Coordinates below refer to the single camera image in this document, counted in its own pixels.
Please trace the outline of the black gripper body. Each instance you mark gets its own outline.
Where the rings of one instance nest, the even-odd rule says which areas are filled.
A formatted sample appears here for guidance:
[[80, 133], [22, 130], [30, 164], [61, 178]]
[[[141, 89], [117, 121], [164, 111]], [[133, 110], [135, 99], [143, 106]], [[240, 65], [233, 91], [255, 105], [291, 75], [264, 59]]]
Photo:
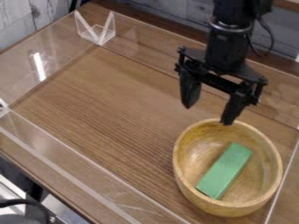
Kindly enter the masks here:
[[241, 92], [247, 95], [247, 105], [257, 104], [267, 78], [255, 72], [247, 62], [248, 48], [252, 46], [252, 23], [239, 26], [225, 24], [216, 18], [209, 21], [209, 37], [205, 51], [181, 46], [175, 72], [195, 75], [201, 85], [216, 88], [228, 95]]

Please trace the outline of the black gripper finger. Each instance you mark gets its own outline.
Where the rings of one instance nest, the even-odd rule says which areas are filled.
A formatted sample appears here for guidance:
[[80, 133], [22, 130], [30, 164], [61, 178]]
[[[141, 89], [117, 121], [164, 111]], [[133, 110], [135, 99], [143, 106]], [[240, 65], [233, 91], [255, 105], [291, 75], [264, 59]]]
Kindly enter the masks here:
[[220, 122], [224, 126], [229, 126], [237, 116], [240, 115], [244, 107], [248, 105], [248, 97], [241, 92], [235, 92], [228, 99], [225, 108], [220, 117]]
[[181, 104], [189, 109], [200, 98], [201, 93], [201, 81], [191, 73], [180, 72], [180, 96]]

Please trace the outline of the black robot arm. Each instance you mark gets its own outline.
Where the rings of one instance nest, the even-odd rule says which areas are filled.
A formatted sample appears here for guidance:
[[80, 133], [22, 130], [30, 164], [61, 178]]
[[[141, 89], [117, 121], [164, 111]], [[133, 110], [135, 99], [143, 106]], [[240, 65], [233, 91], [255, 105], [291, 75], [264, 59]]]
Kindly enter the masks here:
[[204, 51], [177, 49], [175, 71], [180, 81], [184, 107], [200, 98], [201, 86], [208, 85], [229, 95], [220, 117], [228, 126], [243, 109], [259, 103], [267, 77], [248, 66], [245, 57], [253, 50], [251, 35], [253, 25], [261, 24], [263, 15], [271, 11], [273, 0], [213, 0], [209, 19], [209, 37]]

